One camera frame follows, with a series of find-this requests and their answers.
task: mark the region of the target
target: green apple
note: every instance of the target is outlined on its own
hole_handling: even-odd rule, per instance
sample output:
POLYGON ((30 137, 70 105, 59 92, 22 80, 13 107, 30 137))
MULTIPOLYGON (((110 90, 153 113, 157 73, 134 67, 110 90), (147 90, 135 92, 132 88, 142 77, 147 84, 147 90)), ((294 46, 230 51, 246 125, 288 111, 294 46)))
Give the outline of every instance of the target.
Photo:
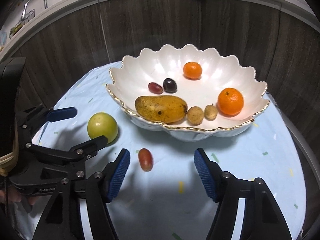
POLYGON ((108 138, 108 143, 111 143, 117 137, 118 130, 116 120, 107 113, 94 114, 87 126, 88 135, 91 139, 104 135, 108 138))

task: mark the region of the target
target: dark purple grape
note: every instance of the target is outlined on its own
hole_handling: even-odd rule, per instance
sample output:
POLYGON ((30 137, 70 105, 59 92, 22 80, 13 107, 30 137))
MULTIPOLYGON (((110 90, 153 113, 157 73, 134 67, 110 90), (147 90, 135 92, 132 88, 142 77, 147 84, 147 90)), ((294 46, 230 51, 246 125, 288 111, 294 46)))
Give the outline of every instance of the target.
POLYGON ((167 93, 175 93, 177 91, 177 84, 173 79, 166 78, 163 81, 163 89, 167 93))
POLYGON ((151 93, 154 93, 154 94, 162 94, 163 93, 163 88, 160 85, 158 85, 157 83, 154 83, 154 82, 149 83, 148 88, 151 93))

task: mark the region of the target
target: wire basket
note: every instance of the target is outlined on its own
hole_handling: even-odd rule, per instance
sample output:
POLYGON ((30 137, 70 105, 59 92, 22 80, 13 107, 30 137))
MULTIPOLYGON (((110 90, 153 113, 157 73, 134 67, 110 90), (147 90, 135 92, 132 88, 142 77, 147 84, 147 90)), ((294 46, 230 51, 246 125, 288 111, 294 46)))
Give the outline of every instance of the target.
POLYGON ((26 17, 23 21, 18 21, 15 27, 11 28, 9 38, 12 39, 12 37, 24 26, 29 22, 32 18, 35 17, 35 10, 32 9, 30 12, 26 14, 26 17))

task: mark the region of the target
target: white bowl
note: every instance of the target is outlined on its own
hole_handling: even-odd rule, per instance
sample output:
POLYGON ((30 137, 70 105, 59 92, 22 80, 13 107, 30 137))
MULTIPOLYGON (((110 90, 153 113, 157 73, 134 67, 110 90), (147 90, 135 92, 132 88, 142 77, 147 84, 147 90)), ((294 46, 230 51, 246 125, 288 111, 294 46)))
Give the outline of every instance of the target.
POLYGON ((138 57, 125 56, 122 66, 110 68, 113 84, 107 84, 110 96, 121 106, 130 120, 137 126, 152 131, 164 130, 173 137, 187 142, 199 141, 211 135, 230 137, 246 130, 254 117, 260 115, 270 101, 263 99, 267 90, 266 82, 255 80, 253 67, 242 67, 236 56, 222 57, 214 48, 204 51, 188 44, 182 49, 164 45, 159 51, 143 49, 138 57), (195 61, 202 66, 199 80, 189 80, 183 76, 185 63, 195 61), (151 122, 141 117, 135 109, 135 100, 140 96, 155 95, 148 90, 150 82, 162 85, 165 78, 172 78, 178 90, 174 94, 182 98, 188 107, 204 109, 216 104, 219 93, 224 88, 236 88, 244 97, 244 107, 240 114, 225 117, 218 114, 214 121, 206 119, 200 125, 191 126, 186 118, 173 124, 151 122))

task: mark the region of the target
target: wooden wall panel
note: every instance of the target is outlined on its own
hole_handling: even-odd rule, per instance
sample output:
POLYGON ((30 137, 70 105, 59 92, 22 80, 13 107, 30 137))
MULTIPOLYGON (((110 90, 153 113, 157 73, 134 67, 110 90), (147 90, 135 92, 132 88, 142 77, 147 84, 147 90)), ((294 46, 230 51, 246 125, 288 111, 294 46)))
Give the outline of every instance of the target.
POLYGON ((201 2, 197 0, 110 0, 100 3, 111 62, 137 57, 164 44, 199 47, 201 2))
POLYGON ((267 83, 320 160, 320 33, 282 12, 267 83))
POLYGON ((40 99, 52 107, 89 70, 109 63, 99 5, 53 22, 20 47, 40 99))
MULTIPOLYGON (((17 50, 12 57, 21 57, 20 50, 17 50)), ((20 93, 16 99, 16 111, 26 110, 43 103, 36 92, 26 68, 23 69, 20 81, 20 93)))
POLYGON ((253 66, 264 81, 271 65, 280 11, 238 0, 206 0, 202 13, 201 49, 236 55, 242 66, 253 66))

